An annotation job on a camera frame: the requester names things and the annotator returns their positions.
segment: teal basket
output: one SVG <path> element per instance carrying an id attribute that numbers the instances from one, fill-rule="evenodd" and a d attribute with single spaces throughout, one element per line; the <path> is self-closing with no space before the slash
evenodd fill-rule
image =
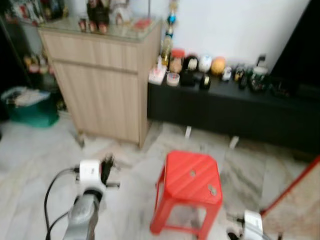
<path id="1" fill-rule="evenodd" d="M 37 128 L 47 128 L 53 125 L 59 119 L 59 116 L 50 93 L 48 98 L 28 106 L 16 106 L 8 103 L 7 99 L 9 97 L 25 89 L 25 87 L 13 87 L 1 95 L 1 102 L 4 104 L 10 119 Z"/>

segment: cabinet drawer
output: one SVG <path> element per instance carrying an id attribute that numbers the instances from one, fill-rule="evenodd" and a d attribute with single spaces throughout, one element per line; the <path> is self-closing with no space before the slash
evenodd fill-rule
<path id="1" fill-rule="evenodd" d="M 136 72 L 137 47 L 105 37 L 43 32 L 42 38 L 54 60 L 110 67 Z"/>
<path id="2" fill-rule="evenodd" d="M 135 74 L 54 62 L 58 84 L 79 130 L 139 142 Z"/>

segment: white ball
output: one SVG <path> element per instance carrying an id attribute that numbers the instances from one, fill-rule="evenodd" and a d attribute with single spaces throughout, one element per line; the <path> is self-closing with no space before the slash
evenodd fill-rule
<path id="1" fill-rule="evenodd" d="M 209 55 L 202 56 L 199 60 L 199 71 L 204 73 L 208 72 L 211 68 L 211 63 L 212 57 L 210 57 Z"/>

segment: marble floor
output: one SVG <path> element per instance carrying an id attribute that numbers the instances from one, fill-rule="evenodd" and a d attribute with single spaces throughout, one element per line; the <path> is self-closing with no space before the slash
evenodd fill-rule
<path id="1" fill-rule="evenodd" d="M 113 153 L 117 168 L 110 181 L 120 189 L 108 189 L 99 210 L 97 240 L 183 240 L 192 236 L 163 231 L 149 232 L 156 197 L 155 182 L 167 153 L 185 150 L 211 155 L 218 163 L 223 190 L 223 207 L 212 226 L 209 240 L 228 240 L 229 228 L 239 226 L 227 219 L 267 207 L 308 165 L 293 158 L 287 149 L 240 139 L 229 149 L 230 138 L 193 129 L 189 139 L 185 128 L 153 122 L 142 149 L 110 138 L 85 138 L 81 148 L 75 140 L 72 122 L 62 118 L 51 128 L 38 129 L 6 122 L 0 126 L 0 240 L 45 239 L 44 195 L 54 175 L 81 159 L 102 158 Z M 73 176 L 63 176 L 52 188 L 48 201 L 51 221 L 74 202 L 77 186 Z M 62 239 L 67 227 L 63 219 L 51 239 Z"/>

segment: red plastic stool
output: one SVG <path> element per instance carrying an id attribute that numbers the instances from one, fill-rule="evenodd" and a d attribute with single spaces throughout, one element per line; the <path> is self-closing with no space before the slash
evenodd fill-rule
<path id="1" fill-rule="evenodd" d="M 164 182 L 163 194 L 158 202 L 159 184 Z M 156 201 L 150 231 L 159 234 L 172 229 L 195 234 L 205 240 L 222 205 L 217 162 L 209 155 L 185 151 L 172 151 L 156 184 Z M 206 216 L 200 229 L 166 225 L 175 204 L 203 207 Z"/>

